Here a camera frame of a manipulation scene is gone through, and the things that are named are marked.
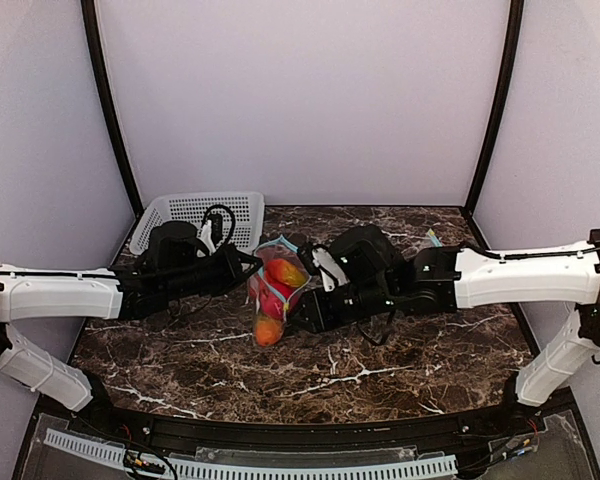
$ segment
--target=white wall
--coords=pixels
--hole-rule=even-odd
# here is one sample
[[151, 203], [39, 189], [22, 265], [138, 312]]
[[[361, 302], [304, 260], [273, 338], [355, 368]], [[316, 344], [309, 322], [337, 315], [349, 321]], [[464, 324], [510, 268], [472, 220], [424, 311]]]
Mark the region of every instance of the white wall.
[[507, 0], [98, 3], [145, 204], [464, 203]]
[[[600, 227], [600, 0], [527, 2], [511, 91], [476, 212], [492, 247], [569, 243]], [[545, 345], [564, 305], [526, 305]], [[571, 382], [600, 461], [600, 367]]]
[[[131, 222], [80, 2], [0, 2], [0, 261], [97, 267]], [[65, 359], [79, 327], [76, 319], [18, 324]], [[0, 377], [0, 480], [11, 476], [35, 399]]]

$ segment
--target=black frame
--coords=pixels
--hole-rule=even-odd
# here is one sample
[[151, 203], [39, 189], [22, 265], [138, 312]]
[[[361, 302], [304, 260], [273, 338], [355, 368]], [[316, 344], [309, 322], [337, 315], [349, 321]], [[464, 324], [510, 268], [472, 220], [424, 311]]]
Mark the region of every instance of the black frame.
[[[136, 216], [135, 227], [144, 212], [144, 207], [133, 176], [115, 110], [100, 40], [96, 8], [94, 0], [81, 0], [81, 4], [98, 95], [118, 169], [124, 182], [129, 203]], [[464, 206], [457, 207], [460, 208], [460, 212], [467, 221], [476, 241], [484, 248], [488, 248], [488, 245], [473, 218], [473, 214], [488, 173], [504, 113], [522, 24], [523, 7], [524, 0], [511, 0], [510, 2], [509, 20], [498, 82], [482, 149], [466, 203]], [[123, 248], [124, 243], [120, 246], [116, 259]], [[510, 306], [531, 353], [534, 356], [538, 355], [540, 349], [520, 305], [511, 304]], [[72, 351], [70, 359], [73, 358], [74, 351]], [[152, 415], [117, 408], [115, 412], [131, 428], [135, 439], [146, 446], [163, 451], [172, 450], [191, 453], [198, 446], [273, 451], [332, 451], [335, 449], [356, 450], [417, 444], [420, 453], [443, 450], [445, 453], [456, 454], [463, 460], [470, 462], [473, 461], [472, 459], [482, 457], [487, 452], [486, 443], [479, 440], [461, 439], [458, 436], [458, 431], [461, 431], [463, 426], [479, 424], [482, 418], [493, 414], [496, 408], [498, 407], [487, 407], [435, 417], [351, 425], [231, 424]], [[546, 404], [546, 408], [543, 409], [543, 417], [565, 410], [573, 412], [590, 460], [594, 478], [600, 480], [600, 469], [590, 438], [573, 394], [568, 387], [553, 394]], [[13, 479], [20, 478], [22, 474], [28, 453], [26, 447], [31, 441], [37, 419], [41, 413], [67, 418], [71, 421], [70, 427], [72, 429], [84, 433], [93, 433], [80, 421], [70, 416], [57, 402], [41, 397], [29, 420]], [[151, 433], [149, 435], [142, 433], [144, 427], [150, 429]]]

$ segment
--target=marble tabletop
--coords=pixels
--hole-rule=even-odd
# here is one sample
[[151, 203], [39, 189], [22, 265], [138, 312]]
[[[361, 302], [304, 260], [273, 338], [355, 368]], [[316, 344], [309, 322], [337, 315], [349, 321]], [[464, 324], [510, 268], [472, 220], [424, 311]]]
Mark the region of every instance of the marble tabletop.
[[[473, 240], [453, 207], [267, 207], [266, 239], [326, 243], [374, 223], [409, 256]], [[133, 260], [127, 249], [118, 262]], [[145, 320], [89, 320], [73, 365], [97, 374], [118, 407], [251, 423], [353, 423], [453, 413], [497, 404], [505, 379], [531, 359], [506, 305], [455, 314], [398, 314], [374, 347], [355, 327], [294, 332], [262, 348], [251, 335], [246, 287], [189, 298]], [[373, 320], [368, 328], [383, 322]]]

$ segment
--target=brown marble table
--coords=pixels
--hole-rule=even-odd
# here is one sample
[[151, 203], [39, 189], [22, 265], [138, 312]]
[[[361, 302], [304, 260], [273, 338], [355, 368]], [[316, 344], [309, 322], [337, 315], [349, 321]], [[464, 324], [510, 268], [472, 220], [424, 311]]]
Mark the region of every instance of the brown marble table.
[[[452, 207], [267, 207], [264, 237], [329, 243], [353, 225], [375, 223], [405, 256], [472, 240]], [[128, 250], [119, 262], [133, 259]], [[254, 344], [254, 306], [243, 286], [178, 312], [142, 321], [89, 320], [73, 358], [99, 375], [116, 406], [232, 422], [349, 423], [453, 413], [499, 402], [504, 380], [530, 360], [504, 305], [394, 320], [387, 345], [355, 327]]]

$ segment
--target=basket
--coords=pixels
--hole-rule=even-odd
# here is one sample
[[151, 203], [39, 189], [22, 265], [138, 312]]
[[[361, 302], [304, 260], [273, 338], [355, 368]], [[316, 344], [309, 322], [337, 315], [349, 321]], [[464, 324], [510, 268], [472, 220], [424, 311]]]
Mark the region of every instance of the basket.
[[[253, 252], [260, 243], [264, 219], [264, 196], [258, 192], [207, 192], [165, 195], [153, 200], [145, 210], [131, 236], [129, 250], [140, 255], [149, 246], [151, 230], [169, 220], [182, 220], [202, 226], [202, 216], [211, 205], [221, 203], [236, 216], [236, 229], [231, 243], [245, 253]], [[223, 217], [223, 235], [229, 233], [231, 219], [218, 209]]]

